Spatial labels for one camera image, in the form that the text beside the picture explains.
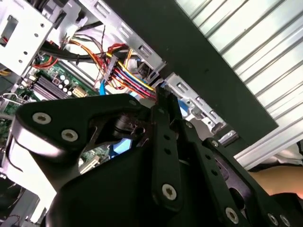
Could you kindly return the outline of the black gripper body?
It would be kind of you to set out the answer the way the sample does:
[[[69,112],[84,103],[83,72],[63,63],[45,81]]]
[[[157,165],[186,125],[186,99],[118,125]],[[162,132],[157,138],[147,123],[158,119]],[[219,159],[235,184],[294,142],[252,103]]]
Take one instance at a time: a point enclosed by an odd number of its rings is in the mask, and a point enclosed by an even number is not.
[[[182,142],[148,142],[68,182],[47,227],[202,227],[214,217]]]

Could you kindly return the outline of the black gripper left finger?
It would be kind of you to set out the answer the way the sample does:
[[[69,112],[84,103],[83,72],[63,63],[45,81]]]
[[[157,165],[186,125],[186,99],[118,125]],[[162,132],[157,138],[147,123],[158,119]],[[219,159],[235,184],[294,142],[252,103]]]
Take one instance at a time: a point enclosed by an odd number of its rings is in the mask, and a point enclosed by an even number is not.
[[[50,210],[68,182],[97,168],[84,174],[79,171],[84,152],[125,138],[133,142],[128,151],[148,142],[177,141],[169,120],[169,94],[159,88],[150,108],[127,94],[21,106],[9,136],[10,179],[36,193]]]

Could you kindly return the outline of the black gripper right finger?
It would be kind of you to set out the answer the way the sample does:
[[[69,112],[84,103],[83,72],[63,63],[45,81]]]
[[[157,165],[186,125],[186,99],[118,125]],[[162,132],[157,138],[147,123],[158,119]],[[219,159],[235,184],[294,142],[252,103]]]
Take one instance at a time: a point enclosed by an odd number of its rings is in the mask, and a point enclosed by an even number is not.
[[[181,117],[177,98],[167,97],[169,120],[179,133],[191,167],[202,176],[210,199],[207,211],[213,227],[294,227],[296,218],[277,201],[214,139],[201,141],[191,123]]]

